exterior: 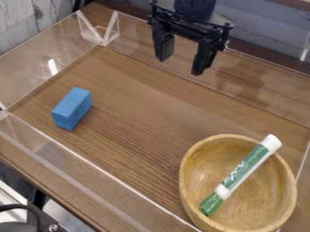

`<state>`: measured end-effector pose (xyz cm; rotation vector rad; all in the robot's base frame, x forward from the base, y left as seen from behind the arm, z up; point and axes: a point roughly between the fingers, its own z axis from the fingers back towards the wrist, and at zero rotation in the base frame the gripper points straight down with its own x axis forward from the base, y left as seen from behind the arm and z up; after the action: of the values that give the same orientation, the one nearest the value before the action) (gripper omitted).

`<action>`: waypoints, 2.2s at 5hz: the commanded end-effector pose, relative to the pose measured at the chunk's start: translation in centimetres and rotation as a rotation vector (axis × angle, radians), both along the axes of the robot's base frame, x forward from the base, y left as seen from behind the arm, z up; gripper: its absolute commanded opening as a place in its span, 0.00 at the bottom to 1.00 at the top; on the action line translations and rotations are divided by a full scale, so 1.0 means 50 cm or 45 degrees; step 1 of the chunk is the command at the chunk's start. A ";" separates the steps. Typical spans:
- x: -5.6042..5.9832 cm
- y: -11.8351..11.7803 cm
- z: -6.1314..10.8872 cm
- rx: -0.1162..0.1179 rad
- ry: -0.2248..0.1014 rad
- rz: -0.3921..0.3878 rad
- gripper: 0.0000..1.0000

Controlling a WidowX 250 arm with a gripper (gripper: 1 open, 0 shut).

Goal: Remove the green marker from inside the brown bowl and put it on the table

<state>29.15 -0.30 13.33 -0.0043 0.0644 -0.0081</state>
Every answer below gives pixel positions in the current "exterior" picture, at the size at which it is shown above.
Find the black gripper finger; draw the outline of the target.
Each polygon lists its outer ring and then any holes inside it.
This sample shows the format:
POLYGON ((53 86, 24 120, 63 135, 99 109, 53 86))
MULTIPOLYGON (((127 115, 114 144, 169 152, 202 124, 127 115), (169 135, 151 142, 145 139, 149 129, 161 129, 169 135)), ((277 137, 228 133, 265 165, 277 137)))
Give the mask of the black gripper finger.
POLYGON ((194 75, 202 75, 205 70, 212 67, 216 55, 214 41, 212 39, 202 39, 193 63, 191 73, 194 75))
POLYGON ((155 56, 161 62, 165 62, 175 51, 175 36, 158 26, 153 28, 153 41, 155 56))

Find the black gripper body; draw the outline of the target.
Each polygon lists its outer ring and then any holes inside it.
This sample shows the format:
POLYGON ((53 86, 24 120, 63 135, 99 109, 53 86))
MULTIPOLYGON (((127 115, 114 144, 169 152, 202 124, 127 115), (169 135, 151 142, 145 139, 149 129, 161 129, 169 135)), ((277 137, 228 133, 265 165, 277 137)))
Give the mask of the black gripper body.
POLYGON ((233 23, 214 12, 217 0, 150 0, 154 43, 159 45, 175 34, 198 42, 209 38, 216 50, 228 46, 233 23))

